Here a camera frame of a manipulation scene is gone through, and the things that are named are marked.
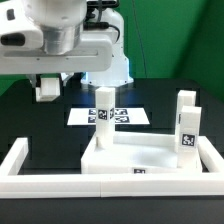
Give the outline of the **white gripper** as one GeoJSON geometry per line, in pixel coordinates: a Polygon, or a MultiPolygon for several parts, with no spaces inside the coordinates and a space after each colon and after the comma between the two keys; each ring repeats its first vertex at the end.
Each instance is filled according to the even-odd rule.
{"type": "Polygon", "coordinates": [[[85,31],[85,6],[0,6],[0,74],[28,74],[33,88],[39,73],[61,73],[64,86],[74,74],[111,66],[116,34],[85,31]]]}

